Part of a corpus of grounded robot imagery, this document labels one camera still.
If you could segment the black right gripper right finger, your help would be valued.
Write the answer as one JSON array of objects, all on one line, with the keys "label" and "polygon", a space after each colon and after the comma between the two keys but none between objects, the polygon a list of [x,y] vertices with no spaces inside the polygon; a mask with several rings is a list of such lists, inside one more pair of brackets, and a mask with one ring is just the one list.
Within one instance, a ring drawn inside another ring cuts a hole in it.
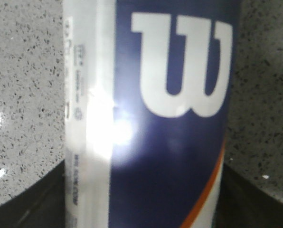
[{"label": "black right gripper right finger", "polygon": [[217,228],[283,228],[283,204],[223,165]]}]

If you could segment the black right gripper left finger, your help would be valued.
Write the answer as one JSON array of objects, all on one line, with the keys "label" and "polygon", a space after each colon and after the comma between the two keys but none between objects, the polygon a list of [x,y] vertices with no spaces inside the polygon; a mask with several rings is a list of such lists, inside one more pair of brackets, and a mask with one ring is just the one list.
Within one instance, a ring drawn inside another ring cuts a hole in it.
[{"label": "black right gripper left finger", "polygon": [[65,161],[0,205],[0,228],[65,227]]}]

